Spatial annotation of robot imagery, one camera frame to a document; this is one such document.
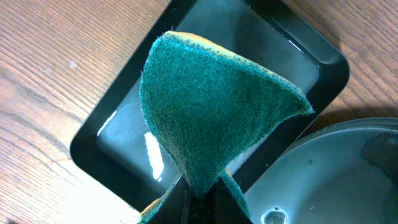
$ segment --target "wooden table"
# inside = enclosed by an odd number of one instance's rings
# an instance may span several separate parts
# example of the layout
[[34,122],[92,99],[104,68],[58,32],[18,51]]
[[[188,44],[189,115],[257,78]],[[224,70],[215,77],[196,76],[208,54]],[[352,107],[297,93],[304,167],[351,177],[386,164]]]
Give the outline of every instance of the wooden table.
[[[0,222],[132,223],[68,147],[169,0],[0,2]],[[348,58],[310,130],[398,117],[398,0],[286,0]]]

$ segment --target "green scouring pad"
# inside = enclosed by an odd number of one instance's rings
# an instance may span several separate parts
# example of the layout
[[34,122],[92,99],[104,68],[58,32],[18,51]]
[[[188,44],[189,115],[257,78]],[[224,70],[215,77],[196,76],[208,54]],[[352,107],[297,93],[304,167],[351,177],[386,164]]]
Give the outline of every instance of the green scouring pad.
[[313,112],[302,91],[274,72],[173,31],[154,42],[139,98],[150,131],[197,197],[279,123]]

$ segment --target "sponge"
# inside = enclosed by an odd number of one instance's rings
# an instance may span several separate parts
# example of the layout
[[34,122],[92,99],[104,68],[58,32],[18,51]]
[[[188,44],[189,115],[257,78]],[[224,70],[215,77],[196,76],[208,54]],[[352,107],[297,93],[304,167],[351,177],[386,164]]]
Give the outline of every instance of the sponge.
[[154,42],[139,99],[150,131],[197,197],[283,120],[313,112],[302,91],[274,72],[174,31]]

